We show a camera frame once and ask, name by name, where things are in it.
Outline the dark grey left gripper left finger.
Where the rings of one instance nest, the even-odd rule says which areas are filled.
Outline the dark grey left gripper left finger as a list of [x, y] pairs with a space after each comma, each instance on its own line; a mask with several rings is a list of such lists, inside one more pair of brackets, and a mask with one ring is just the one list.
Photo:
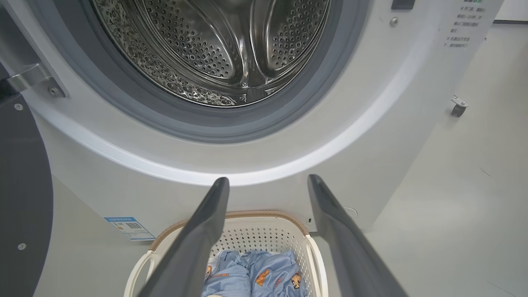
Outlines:
[[147, 280], [140, 297], [200, 297], [212, 246], [223, 232], [229, 179], [219, 177]]

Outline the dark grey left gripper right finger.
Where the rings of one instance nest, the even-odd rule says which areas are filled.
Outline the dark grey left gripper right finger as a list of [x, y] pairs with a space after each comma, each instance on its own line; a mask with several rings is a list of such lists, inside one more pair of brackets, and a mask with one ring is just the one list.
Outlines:
[[310, 174], [307, 184], [315, 224], [330, 247], [342, 296], [407, 297], [404, 288], [324, 180]]

